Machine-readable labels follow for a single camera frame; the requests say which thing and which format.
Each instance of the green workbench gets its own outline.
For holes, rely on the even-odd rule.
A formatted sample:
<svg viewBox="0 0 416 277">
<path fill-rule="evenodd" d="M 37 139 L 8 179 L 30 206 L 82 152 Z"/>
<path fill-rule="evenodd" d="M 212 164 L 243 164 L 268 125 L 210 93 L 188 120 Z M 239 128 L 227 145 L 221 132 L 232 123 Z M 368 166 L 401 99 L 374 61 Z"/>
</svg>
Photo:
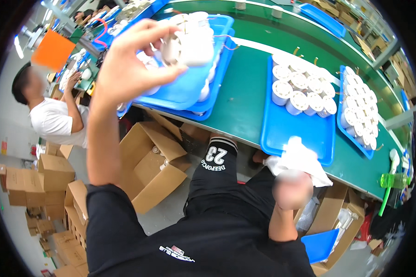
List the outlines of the green workbench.
<svg viewBox="0 0 416 277">
<path fill-rule="evenodd" d="M 272 5 L 265 0 L 264 4 Z M 400 105 L 391 89 L 375 70 L 367 63 L 360 47 L 351 36 L 338 39 L 301 16 L 285 13 L 282 19 L 271 16 L 271 9 L 262 5 L 247 3 L 245 11 L 238 11 L 231 1 L 183 1 L 166 5 L 183 13 L 207 11 L 210 14 L 225 14 L 235 21 L 235 37 L 259 42 L 287 52 L 300 47 L 299 54 L 313 62 L 318 57 L 318 66 L 326 68 L 335 77 L 340 65 L 359 67 L 359 75 L 375 91 L 379 114 L 388 119 L 401 112 Z M 159 11 L 154 19 L 168 17 Z M 175 115 L 159 112 L 172 118 L 188 122 L 203 129 L 233 137 L 248 145 L 259 147 L 262 129 L 266 90 L 266 65 L 270 54 L 255 48 L 241 46 L 235 50 L 222 82 L 219 95 L 211 116 L 204 121 L 194 121 Z M 400 149 L 387 132 L 379 125 L 378 146 L 374 157 L 367 159 L 358 148 L 336 128 L 334 162 L 325 171 L 332 179 L 340 180 L 372 197 L 382 199 L 385 189 L 379 185 L 381 174 L 390 169 L 388 153 Z"/>
</svg>

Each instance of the orange board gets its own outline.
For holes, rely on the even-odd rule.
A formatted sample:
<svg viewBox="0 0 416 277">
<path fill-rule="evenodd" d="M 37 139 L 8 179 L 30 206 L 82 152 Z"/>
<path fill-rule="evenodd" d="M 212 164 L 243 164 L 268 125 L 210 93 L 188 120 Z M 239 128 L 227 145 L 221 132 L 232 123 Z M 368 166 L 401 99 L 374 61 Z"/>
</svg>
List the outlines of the orange board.
<svg viewBox="0 0 416 277">
<path fill-rule="evenodd" d="M 52 73 L 61 70 L 67 63 L 75 44 L 53 30 L 48 30 L 31 57 L 31 63 L 46 66 Z"/>
</svg>

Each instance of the printed number 23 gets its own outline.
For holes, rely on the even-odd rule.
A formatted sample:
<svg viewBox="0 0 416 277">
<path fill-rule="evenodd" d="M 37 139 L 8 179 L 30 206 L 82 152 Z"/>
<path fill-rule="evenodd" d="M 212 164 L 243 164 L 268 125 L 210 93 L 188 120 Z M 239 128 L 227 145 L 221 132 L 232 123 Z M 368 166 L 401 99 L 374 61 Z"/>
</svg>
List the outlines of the printed number 23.
<svg viewBox="0 0 416 277">
<path fill-rule="evenodd" d="M 219 153 L 215 157 L 213 157 L 212 155 L 213 154 L 216 154 L 217 153 L 217 150 L 219 151 Z M 205 157 L 205 160 L 207 162 L 211 162 L 212 160 L 214 160 L 214 162 L 216 164 L 222 164 L 224 162 L 224 160 L 222 159 L 222 157 L 225 156 L 227 153 L 228 153 L 228 151 L 225 151 L 222 148 L 217 149 L 216 147 L 211 146 L 209 148 L 209 150 L 208 150 L 208 154 Z"/>
</svg>

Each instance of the white cloth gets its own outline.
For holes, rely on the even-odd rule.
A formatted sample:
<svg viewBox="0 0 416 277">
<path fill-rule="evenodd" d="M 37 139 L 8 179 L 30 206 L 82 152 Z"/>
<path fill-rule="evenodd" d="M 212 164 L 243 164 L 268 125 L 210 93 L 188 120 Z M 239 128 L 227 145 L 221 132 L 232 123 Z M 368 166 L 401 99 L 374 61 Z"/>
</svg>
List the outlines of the white cloth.
<svg viewBox="0 0 416 277">
<path fill-rule="evenodd" d="M 332 186 L 333 182 L 328 178 L 321 164 L 317 160 L 317 154 L 302 144 L 302 139 L 292 136 L 281 157 L 269 156 L 263 161 L 274 176 L 287 169 L 299 169 L 311 175 L 315 187 Z"/>
<path fill-rule="evenodd" d="M 77 105 L 82 116 L 83 129 L 71 133 L 72 117 L 68 116 L 68 106 L 65 102 L 45 97 L 45 100 L 35 106 L 30 112 L 34 130 L 43 139 L 61 144 L 88 147 L 86 125 L 88 123 L 89 108 Z"/>
</svg>

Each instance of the white t-shirt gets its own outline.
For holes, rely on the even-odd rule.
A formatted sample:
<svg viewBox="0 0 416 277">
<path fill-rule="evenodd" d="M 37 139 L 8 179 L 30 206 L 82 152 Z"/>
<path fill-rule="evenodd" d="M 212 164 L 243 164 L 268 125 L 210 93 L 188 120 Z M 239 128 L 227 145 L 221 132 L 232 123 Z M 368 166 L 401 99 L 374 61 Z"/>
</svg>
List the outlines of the white t-shirt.
<svg viewBox="0 0 416 277">
<path fill-rule="evenodd" d="M 35 106 L 30 112 L 34 130 L 45 140 L 61 145 L 78 145 L 88 147 L 86 125 L 89 108 L 77 105 L 82 116 L 83 129 L 72 133 L 72 117 L 68 116 L 68 106 L 65 102 L 45 97 L 45 100 Z"/>
</svg>

